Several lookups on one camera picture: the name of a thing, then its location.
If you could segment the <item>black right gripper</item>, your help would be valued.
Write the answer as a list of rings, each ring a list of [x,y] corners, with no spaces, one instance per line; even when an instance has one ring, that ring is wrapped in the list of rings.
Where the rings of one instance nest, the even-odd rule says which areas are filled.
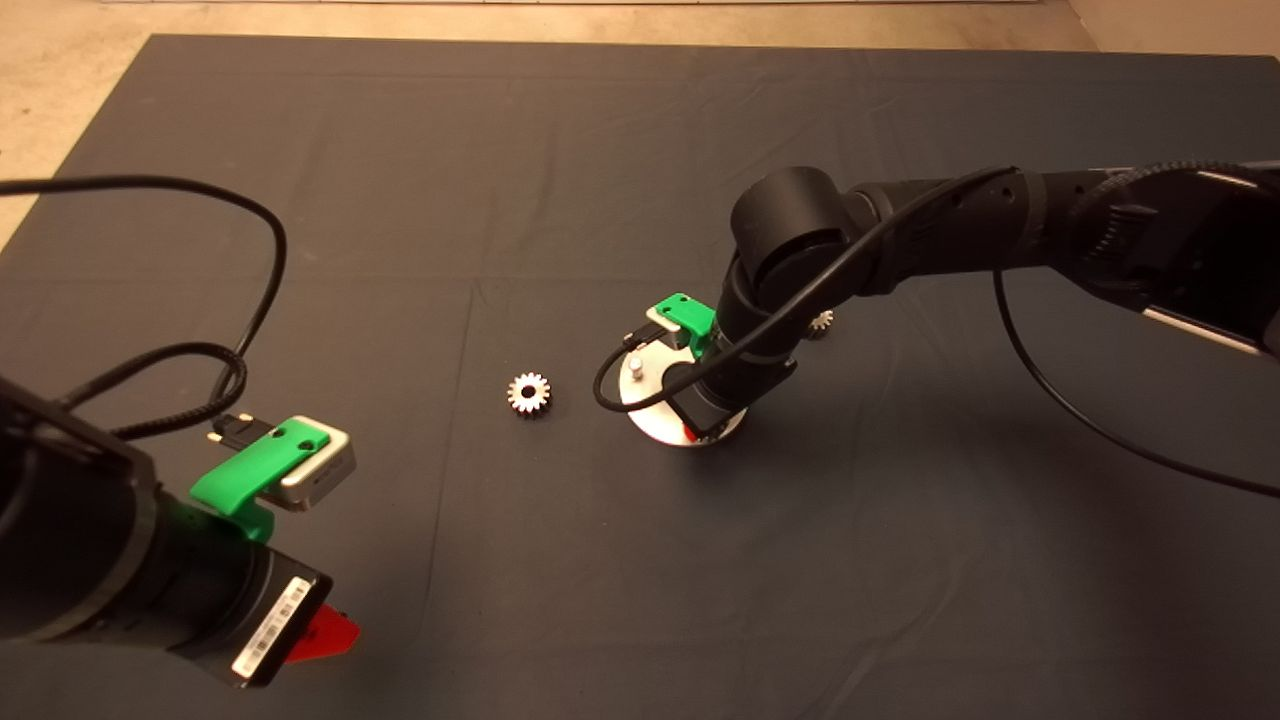
[[[785,354],[748,351],[692,386],[676,392],[668,406],[680,419],[686,442],[716,441],[731,432],[746,409],[776,389],[796,370],[794,345]]]

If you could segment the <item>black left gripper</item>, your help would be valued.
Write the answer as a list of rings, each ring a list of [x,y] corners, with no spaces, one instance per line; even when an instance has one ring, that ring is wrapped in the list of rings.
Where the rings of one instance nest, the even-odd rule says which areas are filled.
[[[207,605],[189,661],[236,689],[269,685],[285,665],[349,652],[361,629],[321,607],[333,579],[257,541],[233,523],[195,515],[197,598]]]

